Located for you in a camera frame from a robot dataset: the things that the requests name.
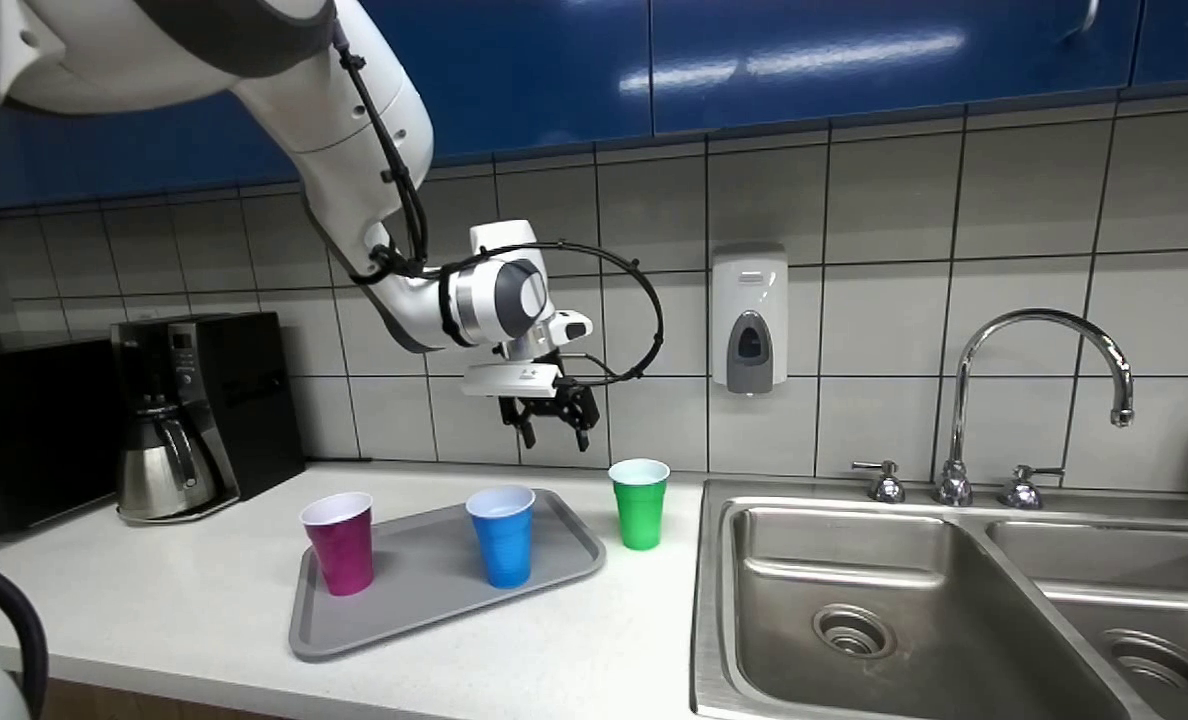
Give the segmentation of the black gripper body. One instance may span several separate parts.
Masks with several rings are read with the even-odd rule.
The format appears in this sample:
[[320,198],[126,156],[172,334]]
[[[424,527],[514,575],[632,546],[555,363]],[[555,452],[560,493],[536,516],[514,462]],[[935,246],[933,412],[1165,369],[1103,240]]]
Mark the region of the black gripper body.
[[596,396],[579,381],[560,381],[551,396],[505,396],[502,420],[527,432],[536,415],[555,415],[576,432],[591,432],[600,420]]

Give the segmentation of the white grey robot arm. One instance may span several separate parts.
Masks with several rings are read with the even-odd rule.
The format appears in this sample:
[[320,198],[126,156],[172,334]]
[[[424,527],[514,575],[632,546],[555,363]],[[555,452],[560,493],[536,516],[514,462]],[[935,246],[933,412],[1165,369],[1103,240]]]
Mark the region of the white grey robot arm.
[[560,352],[591,318],[549,293],[524,218],[488,218],[437,262],[415,198],[434,118],[359,0],[0,0],[0,111],[155,111],[236,94],[290,156],[305,202],[350,280],[408,352],[459,352],[465,388],[502,420],[600,420]]

